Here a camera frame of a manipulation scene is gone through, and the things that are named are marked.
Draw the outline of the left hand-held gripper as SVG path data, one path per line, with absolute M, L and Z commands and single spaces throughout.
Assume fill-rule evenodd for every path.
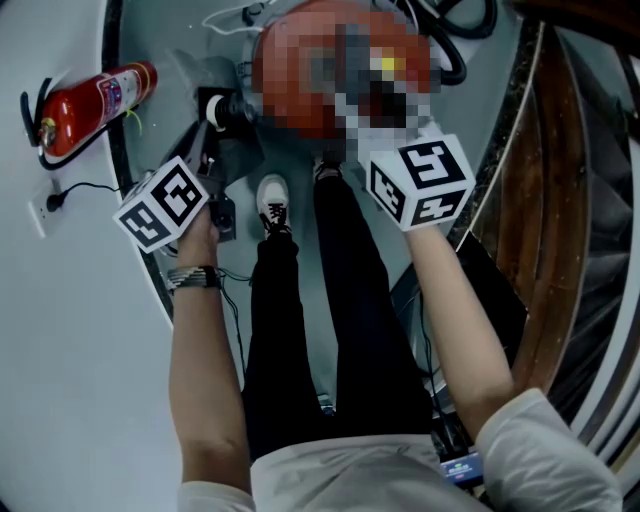
M 204 206 L 222 242 L 236 238 L 235 204 L 225 182 L 210 176 L 214 158 L 207 120 L 194 122 L 167 162 L 127 194 L 113 220 L 145 253 L 178 240 Z

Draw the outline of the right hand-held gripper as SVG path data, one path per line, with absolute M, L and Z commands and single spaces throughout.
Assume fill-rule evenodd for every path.
M 403 231 L 456 219 L 475 188 L 459 139 L 436 124 L 368 157 L 368 193 Z

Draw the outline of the red vacuum cleaner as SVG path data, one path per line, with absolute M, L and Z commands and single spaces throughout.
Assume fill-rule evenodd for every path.
M 392 0 L 270 0 L 254 27 L 241 77 L 260 122 L 285 138 L 356 160 L 428 124 L 438 61 Z

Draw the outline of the person's right forearm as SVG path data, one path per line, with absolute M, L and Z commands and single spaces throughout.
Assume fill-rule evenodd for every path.
M 406 233 L 405 239 L 449 394 L 462 424 L 475 439 L 515 395 L 508 360 L 441 231 L 429 226 Z

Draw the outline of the person's left forearm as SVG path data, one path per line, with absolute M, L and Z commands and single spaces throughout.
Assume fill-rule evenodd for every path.
M 251 491 L 239 379 L 213 267 L 178 267 L 174 291 L 169 399 L 183 481 Z

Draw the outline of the person's left hand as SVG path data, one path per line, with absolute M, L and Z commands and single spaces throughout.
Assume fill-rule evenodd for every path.
M 217 267 L 219 231 L 203 208 L 178 240 L 178 267 Z

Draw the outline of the person's left white sneaker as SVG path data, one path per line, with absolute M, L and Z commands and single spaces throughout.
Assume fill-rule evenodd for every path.
M 256 206 L 265 237 L 277 233 L 291 234 L 289 219 L 289 191 L 279 174 L 262 178 L 256 192 Z

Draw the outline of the person's white sneaker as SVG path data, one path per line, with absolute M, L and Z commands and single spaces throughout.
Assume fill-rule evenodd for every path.
M 341 163 L 333 160 L 316 158 L 313 164 L 313 179 L 315 182 L 327 177 L 342 177 Z
M 277 233 L 291 234 L 289 219 L 289 191 L 279 174 L 262 178 L 256 192 L 256 206 L 265 237 Z

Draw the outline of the person's right white sneaker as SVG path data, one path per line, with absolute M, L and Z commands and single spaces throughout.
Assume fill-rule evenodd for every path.
M 313 164 L 313 179 L 315 182 L 327 177 L 342 177 L 341 163 L 333 160 L 316 158 Z

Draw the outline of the red fire extinguisher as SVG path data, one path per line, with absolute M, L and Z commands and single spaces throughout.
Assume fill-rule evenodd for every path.
M 69 87 L 52 88 L 45 79 L 34 108 L 20 95 L 21 119 L 38 161 L 53 172 L 73 161 L 110 125 L 131 115 L 155 91 L 158 72 L 148 61 L 113 68 Z

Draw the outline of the black storage case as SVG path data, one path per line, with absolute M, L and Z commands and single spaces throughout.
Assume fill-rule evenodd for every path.
M 527 310 L 489 253 L 472 234 L 466 236 L 457 251 L 461 266 L 494 327 L 509 363 L 516 358 L 521 343 Z M 424 380 L 440 379 L 439 363 L 427 361 L 428 344 L 420 332 L 415 311 L 419 308 L 419 285 L 415 269 L 407 267 L 390 292 L 396 316 L 410 340 L 411 351 Z

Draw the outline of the brown wooden staircase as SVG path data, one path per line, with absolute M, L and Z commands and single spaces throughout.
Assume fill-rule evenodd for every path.
M 474 235 L 527 310 L 537 387 L 606 461 L 640 423 L 640 0 L 506 0 L 521 25 Z

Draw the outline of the small screen device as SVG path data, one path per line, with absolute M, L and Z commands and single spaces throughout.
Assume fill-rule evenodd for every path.
M 471 489 L 484 482 L 483 463 L 477 452 L 444 461 L 441 468 L 446 480 L 462 489 Z

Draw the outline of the person's white shirt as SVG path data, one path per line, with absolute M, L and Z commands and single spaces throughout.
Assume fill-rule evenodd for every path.
M 259 458 L 251 492 L 195 481 L 178 512 L 622 512 L 612 472 L 529 389 L 481 428 L 487 504 L 448 482 L 428 435 L 308 442 Z

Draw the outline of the white wall socket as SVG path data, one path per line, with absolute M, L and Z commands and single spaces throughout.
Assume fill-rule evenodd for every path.
M 49 197 L 56 193 L 56 186 L 49 180 L 40 186 L 27 202 L 33 225 L 41 239 L 50 236 L 60 225 L 63 218 L 61 208 L 50 211 L 47 206 Z

